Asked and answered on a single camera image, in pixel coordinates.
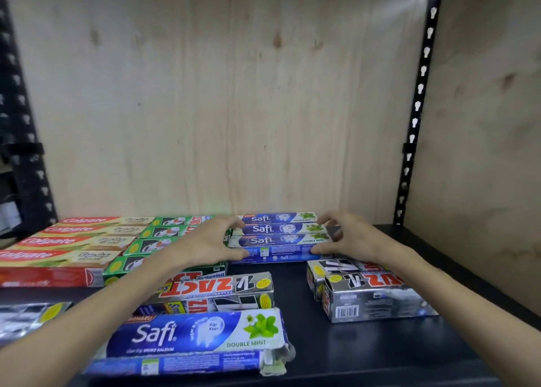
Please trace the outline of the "person's right hand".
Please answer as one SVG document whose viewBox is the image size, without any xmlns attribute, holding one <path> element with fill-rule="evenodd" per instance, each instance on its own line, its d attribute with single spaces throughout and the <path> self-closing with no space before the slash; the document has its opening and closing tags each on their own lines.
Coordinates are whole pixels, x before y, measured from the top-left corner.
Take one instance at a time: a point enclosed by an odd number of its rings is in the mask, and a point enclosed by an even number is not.
<svg viewBox="0 0 541 387">
<path fill-rule="evenodd" d="M 339 253 L 360 261 L 382 265 L 387 262 L 396 242 L 359 215 L 328 211 L 318 217 L 317 223 L 325 226 L 339 226 L 333 242 L 338 244 Z"/>
</svg>

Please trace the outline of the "person's left hand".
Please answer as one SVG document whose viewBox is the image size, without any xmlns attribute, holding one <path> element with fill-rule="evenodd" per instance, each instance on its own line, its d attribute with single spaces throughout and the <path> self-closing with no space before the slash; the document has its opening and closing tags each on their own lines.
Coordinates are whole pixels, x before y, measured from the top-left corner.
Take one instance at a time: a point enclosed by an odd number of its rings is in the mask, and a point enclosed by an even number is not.
<svg viewBox="0 0 541 387">
<path fill-rule="evenodd" d="M 227 261 L 222 256 L 222 248 L 227 247 L 224 236 L 228 229 L 244 226 L 234 215 L 216 216 L 203 222 L 164 250 L 168 270 L 177 273 L 185 268 Z"/>
</svg>

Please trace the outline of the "person's left forearm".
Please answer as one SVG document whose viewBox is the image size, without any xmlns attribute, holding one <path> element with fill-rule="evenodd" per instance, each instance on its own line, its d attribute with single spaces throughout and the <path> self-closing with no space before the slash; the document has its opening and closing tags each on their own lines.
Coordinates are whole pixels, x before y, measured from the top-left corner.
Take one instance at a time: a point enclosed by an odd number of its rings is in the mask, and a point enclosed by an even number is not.
<svg viewBox="0 0 541 387">
<path fill-rule="evenodd" d="M 0 349 L 0 387 L 65 387 L 134 310 L 188 266 L 179 249 L 141 267 Z"/>
</svg>

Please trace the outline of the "person's right forearm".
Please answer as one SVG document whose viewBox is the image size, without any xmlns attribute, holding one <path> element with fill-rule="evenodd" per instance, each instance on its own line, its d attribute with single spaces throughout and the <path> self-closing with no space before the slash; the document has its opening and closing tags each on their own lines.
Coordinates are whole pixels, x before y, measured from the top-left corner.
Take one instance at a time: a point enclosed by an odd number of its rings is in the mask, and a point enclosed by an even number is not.
<svg viewBox="0 0 541 387">
<path fill-rule="evenodd" d="M 541 331 L 511 315 L 401 244 L 380 263 L 417 291 L 507 387 L 541 387 Z"/>
</svg>

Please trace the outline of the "silver toothpaste box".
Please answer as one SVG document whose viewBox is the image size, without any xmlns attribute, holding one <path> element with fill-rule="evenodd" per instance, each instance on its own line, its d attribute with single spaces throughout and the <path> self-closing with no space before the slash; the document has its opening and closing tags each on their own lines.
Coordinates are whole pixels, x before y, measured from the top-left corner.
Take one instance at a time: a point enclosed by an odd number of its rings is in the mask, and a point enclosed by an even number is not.
<svg viewBox="0 0 541 387">
<path fill-rule="evenodd" d="M 0 304 L 0 342 L 13 341 L 64 313 L 72 302 Z"/>
<path fill-rule="evenodd" d="M 392 272 L 328 275 L 322 307 L 333 324 L 439 315 Z"/>
<path fill-rule="evenodd" d="M 161 285 L 156 293 L 163 293 L 169 291 L 172 287 L 173 282 L 180 281 L 193 281 L 193 280 L 204 280 L 204 279 L 213 279 L 219 277 L 225 277 L 227 275 L 227 268 L 222 270 L 193 270 L 188 272 L 181 272 L 175 276 L 169 278 L 163 285 Z"/>
<path fill-rule="evenodd" d="M 234 312 L 274 307 L 274 292 L 257 292 L 244 295 L 234 294 L 221 297 L 146 302 L 139 306 L 132 315 L 144 316 Z"/>
<path fill-rule="evenodd" d="M 148 302 L 221 297 L 234 294 L 244 295 L 257 292 L 274 292 L 273 279 L 269 272 L 173 282 L 169 291 L 155 293 L 148 299 Z"/>
<path fill-rule="evenodd" d="M 367 283 L 363 273 L 386 273 L 389 270 L 372 262 L 362 262 L 345 256 L 307 261 L 306 280 L 313 299 L 320 302 L 326 277 L 334 275 L 345 279 L 348 289 L 358 289 Z"/>
</svg>

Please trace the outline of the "green toothpaste box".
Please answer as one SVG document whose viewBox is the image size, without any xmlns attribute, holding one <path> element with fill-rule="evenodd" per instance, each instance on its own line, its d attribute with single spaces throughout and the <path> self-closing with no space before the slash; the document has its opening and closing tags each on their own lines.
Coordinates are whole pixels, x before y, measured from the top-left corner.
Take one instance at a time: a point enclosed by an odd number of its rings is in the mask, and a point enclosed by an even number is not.
<svg viewBox="0 0 541 387">
<path fill-rule="evenodd" d="M 138 239 L 179 238 L 192 232 L 198 225 L 149 226 L 138 236 Z"/>
<path fill-rule="evenodd" d="M 109 266 L 103 272 L 104 285 L 108 286 L 113 282 L 117 281 L 121 277 L 133 271 L 135 268 L 141 266 L 148 258 L 149 254 L 146 255 L 129 255 L 129 256 L 118 256 L 115 258 Z M 222 270 L 228 267 L 226 261 L 220 261 L 213 265 L 203 265 L 203 266 L 194 266 L 184 269 L 182 272 L 188 272 L 193 270 Z"/>
<path fill-rule="evenodd" d="M 152 254 L 176 242 L 179 238 L 137 238 L 122 252 L 123 256 Z"/>
<path fill-rule="evenodd" d="M 211 215 L 183 215 L 183 216 L 157 216 L 149 224 L 153 227 L 159 226 L 198 226 L 206 220 L 210 220 Z"/>
</svg>

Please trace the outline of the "torn blue toothpaste box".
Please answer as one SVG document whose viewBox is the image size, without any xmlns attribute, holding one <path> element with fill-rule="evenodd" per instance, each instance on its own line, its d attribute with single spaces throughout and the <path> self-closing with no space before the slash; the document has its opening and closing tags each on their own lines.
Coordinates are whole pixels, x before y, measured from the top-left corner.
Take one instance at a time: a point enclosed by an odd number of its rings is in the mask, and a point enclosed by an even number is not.
<svg viewBox="0 0 541 387">
<path fill-rule="evenodd" d="M 257 370 L 281 376 L 296 351 L 279 308 L 133 316 L 97 350 L 83 375 L 165 376 Z"/>
</svg>

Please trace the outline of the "red and cream toothpaste box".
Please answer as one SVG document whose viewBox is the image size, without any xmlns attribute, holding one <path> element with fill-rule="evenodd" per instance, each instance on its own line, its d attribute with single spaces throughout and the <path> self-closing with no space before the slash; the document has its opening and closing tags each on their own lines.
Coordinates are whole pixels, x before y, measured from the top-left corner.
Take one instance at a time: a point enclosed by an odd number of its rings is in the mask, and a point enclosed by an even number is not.
<svg viewBox="0 0 541 387">
<path fill-rule="evenodd" d="M 135 236 L 30 236 L 10 251 L 125 251 Z"/>
<path fill-rule="evenodd" d="M 50 226 L 36 234 L 34 237 L 96 237 L 96 236 L 139 236 L 146 229 L 145 226 L 121 226 L 121 225 L 109 225 L 109 226 L 68 226 L 68 225 L 54 225 Z"/>
<path fill-rule="evenodd" d="M 154 216 L 101 216 L 101 217 L 75 217 L 59 220 L 56 226 L 149 226 Z"/>
<path fill-rule="evenodd" d="M 0 288 L 101 288 L 119 251 L 0 251 Z"/>
</svg>

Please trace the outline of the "black perforated shelf post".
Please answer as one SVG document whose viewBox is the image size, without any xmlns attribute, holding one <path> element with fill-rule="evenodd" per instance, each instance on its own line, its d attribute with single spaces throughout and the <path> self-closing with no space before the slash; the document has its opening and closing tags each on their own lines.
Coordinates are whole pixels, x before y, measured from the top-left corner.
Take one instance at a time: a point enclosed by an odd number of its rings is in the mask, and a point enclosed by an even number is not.
<svg viewBox="0 0 541 387">
<path fill-rule="evenodd" d="M 57 211 L 23 77 L 8 0 L 0 0 L 0 206 L 15 205 L 20 222 L 0 231 L 0 239 L 26 238 L 57 220 Z"/>
<path fill-rule="evenodd" d="M 402 145 L 402 166 L 394 208 L 394 226 L 402 226 L 405 219 L 441 1 L 442 0 L 427 0 L 423 37 L 409 123 L 406 140 Z"/>
</svg>

